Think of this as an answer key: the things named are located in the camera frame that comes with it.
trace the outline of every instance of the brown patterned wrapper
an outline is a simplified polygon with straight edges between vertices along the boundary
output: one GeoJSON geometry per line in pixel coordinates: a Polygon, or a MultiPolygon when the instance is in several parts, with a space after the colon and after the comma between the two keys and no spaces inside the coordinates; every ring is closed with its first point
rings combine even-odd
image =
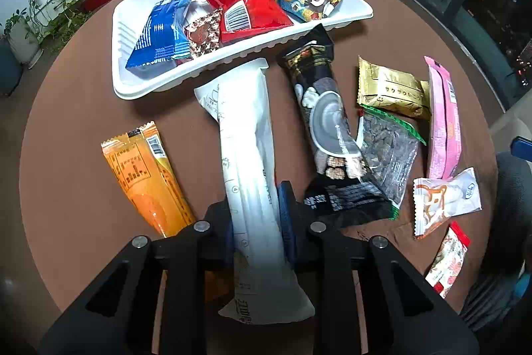
{"type": "Polygon", "coordinates": [[[221,9],[217,9],[185,27],[193,58],[211,53],[220,47],[221,12],[221,9]]]}

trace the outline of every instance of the metal screw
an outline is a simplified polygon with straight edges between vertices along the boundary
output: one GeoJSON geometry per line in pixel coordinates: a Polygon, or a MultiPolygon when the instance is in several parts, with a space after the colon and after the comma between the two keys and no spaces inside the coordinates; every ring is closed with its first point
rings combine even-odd
{"type": "Polygon", "coordinates": [[[388,240],[384,236],[376,236],[371,242],[373,242],[373,245],[376,246],[377,249],[383,249],[388,246],[388,240]]]}
{"type": "Polygon", "coordinates": [[[211,227],[211,224],[208,221],[201,220],[197,221],[194,225],[194,230],[196,232],[207,232],[211,227]]]}
{"type": "Polygon", "coordinates": [[[136,249],[141,249],[142,247],[145,247],[148,243],[148,238],[143,235],[136,236],[135,238],[133,238],[133,241],[131,241],[131,243],[136,249]]]}
{"type": "Polygon", "coordinates": [[[325,229],[327,229],[327,226],[321,221],[315,221],[310,225],[310,230],[319,234],[325,232],[325,229]]]}

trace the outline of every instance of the orange snack package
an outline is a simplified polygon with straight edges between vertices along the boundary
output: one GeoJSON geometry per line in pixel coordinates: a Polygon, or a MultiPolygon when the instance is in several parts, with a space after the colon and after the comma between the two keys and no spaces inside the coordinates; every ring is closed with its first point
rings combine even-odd
{"type": "Polygon", "coordinates": [[[128,199],[163,237],[196,220],[153,121],[103,142],[102,151],[128,199]]]}

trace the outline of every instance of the brown tablecloth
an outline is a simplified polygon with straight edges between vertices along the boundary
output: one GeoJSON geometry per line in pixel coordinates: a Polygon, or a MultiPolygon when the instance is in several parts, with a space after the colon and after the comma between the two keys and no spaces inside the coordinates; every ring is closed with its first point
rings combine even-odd
{"type": "MultiPolygon", "coordinates": [[[[43,281],[61,310],[132,237],[157,237],[119,188],[100,142],[154,120],[196,216],[201,218],[211,203],[224,198],[218,126],[196,102],[193,89],[244,59],[187,79],[171,90],[121,100],[113,92],[111,79],[112,14],[120,1],[113,0],[98,11],[60,53],[35,99],[22,145],[20,201],[26,235],[43,281]]],[[[353,130],[358,55],[422,80],[428,79],[423,55],[429,55],[453,78],[462,125],[459,170],[475,168],[483,207],[457,218],[471,238],[464,267],[447,296],[459,310],[482,260],[495,201],[497,168],[488,126],[464,71],[433,29],[398,0],[366,1],[373,7],[374,18],[331,31],[336,55],[333,71],[353,130]]],[[[252,54],[247,60],[268,59],[277,180],[290,180],[301,199],[314,167],[293,89],[275,63],[279,48],[252,54]]],[[[418,128],[427,137],[427,123],[421,122],[418,128]]],[[[424,240],[413,239],[412,179],[424,175],[426,159],[427,150],[422,148],[398,220],[346,230],[350,236],[387,236],[420,272],[432,263],[448,226],[424,240]]]]}

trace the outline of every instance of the blue object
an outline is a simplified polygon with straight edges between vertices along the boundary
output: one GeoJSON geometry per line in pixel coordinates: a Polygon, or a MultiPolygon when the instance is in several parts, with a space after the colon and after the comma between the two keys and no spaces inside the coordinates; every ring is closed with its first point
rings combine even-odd
{"type": "Polygon", "coordinates": [[[532,141],[518,135],[512,140],[510,152],[514,157],[532,161],[532,141]]]}
{"type": "Polygon", "coordinates": [[[285,248],[286,259],[288,259],[288,263],[293,268],[296,261],[296,241],[294,230],[292,229],[292,219],[290,218],[287,188],[291,189],[290,184],[288,182],[282,182],[277,187],[277,194],[279,195],[279,219],[283,236],[283,246],[285,248]]]}
{"type": "Polygon", "coordinates": [[[0,40],[0,93],[10,95],[20,82],[22,66],[6,39],[0,40]]]}
{"type": "Polygon", "coordinates": [[[126,63],[127,69],[191,57],[190,45],[183,32],[190,3],[191,0],[156,3],[126,63]]]}
{"type": "Polygon", "coordinates": [[[530,274],[524,273],[517,284],[515,285],[515,288],[513,290],[514,294],[518,298],[522,298],[523,295],[525,295],[525,292],[528,288],[528,285],[530,284],[530,274]]]}

